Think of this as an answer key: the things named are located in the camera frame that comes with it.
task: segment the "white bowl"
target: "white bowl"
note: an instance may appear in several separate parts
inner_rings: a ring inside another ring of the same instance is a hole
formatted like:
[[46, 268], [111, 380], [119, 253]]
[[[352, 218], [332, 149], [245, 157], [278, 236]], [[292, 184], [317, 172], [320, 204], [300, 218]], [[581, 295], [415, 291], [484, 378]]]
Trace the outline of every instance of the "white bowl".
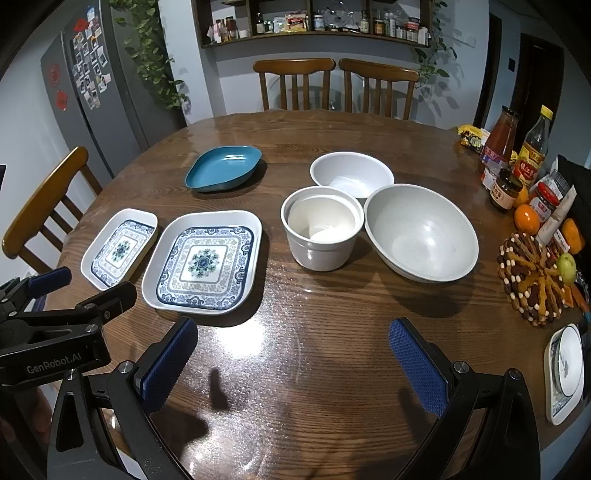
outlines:
[[318, 157], [310, 166], [317, 185], [333, 187], [361, 204], [378, 188], [394, 183], [391, 170], [376, 158], [355, 152], [334, 152]]
[[562, 331], [554, 358], [558, 386], [564, 395], [571, 397], [577, 390], [583, 372], [583, 350], [574, 327], [567, 325]]
[[365, 202], [365, 229], [378, 254], [411, 280], [436, 283], [467, 275], [478, 260], [478, 239], [466, 215], [438, 193], [398, 183]]
[[302, 267], [330, 271], [351, 256], [363, 227], [363, 208], [348, 193], [331, 187], [307, 187], [281, 206], [281, 221], [291, 254]]

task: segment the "spice jar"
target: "spice jar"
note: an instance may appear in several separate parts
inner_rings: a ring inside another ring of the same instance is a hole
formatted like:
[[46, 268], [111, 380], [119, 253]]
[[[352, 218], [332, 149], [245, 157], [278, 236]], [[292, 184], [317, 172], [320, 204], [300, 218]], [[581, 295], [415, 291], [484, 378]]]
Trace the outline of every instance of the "spice jar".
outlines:
[[522, 188], [521, 180], [503, 168], [491, 188], [491, 203], [500, 210], [511, 210]]
[[534, 209], [540, 218], [540, 225], [544, 223], [556, 207], [560, 204], [560, 200], [554, 192], [543, 181], [539, 182], [535, 188], [534, 193], [531, 194], [527, 203]]

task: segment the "blue and white square plate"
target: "blue and white square plate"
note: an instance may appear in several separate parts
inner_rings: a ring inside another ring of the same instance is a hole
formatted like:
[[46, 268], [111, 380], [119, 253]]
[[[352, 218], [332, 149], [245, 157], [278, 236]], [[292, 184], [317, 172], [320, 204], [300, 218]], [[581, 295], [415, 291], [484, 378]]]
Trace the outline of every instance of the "blue and white square plate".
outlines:
[[262, 225], [244, 210], [191, 213], [163, 232], [142, 282], [156, 309], [220, 315], [250, 294]]

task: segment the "red lid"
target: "red lid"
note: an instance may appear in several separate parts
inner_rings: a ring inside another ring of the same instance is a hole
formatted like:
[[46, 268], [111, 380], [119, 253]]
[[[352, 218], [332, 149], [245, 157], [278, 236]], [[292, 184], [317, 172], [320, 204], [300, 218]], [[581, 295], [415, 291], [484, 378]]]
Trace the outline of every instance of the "red lid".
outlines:
[[558, 200], [556, 194], [543, 181], [538, 183], [538, 192], [555, 207], [560, 204], [560, 200]]

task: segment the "hanging plant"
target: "hanging plant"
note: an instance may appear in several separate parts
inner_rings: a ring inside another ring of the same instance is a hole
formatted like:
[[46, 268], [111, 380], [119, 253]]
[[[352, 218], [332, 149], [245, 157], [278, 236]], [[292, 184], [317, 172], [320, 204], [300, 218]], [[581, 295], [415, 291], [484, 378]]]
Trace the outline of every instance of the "hanging plant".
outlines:
[[453, 47], [448, 47], [443, 41], [441, 34], [441, 19], [439, 18], [439, 11], [441, 7], [446, 7], [447, 3], [443, 1], [431, 0], [431, 20], [433, 23], [433, 32], [431, 36], [431, 43], [429, 48], [422, 50], [415, 48], [415, 52], [418, 55], [418, 74], [420, 76], [419, 87], [425, 85], [432, 77], [441, 76], [444, 78], [449, 77], [449, 73], [443, 69], [437, 68], [437, 61], [441, 60], [443, 54], [453, 54], [457, 60], [457, 53]]
[[166, 108], [180, 108], [188, 98], [177, 90], [182, 80], [174, 80], [164, 44], [164, 33], [160, 24], [157, 0], [109, 0], [109, 5], [117, 11], [128, 12], [131, 21], [115, 17], [121, 25], [134, 28], [137, 37], [126, 38], [125, 51], [137, 64], [136, 71], [148, 89]]

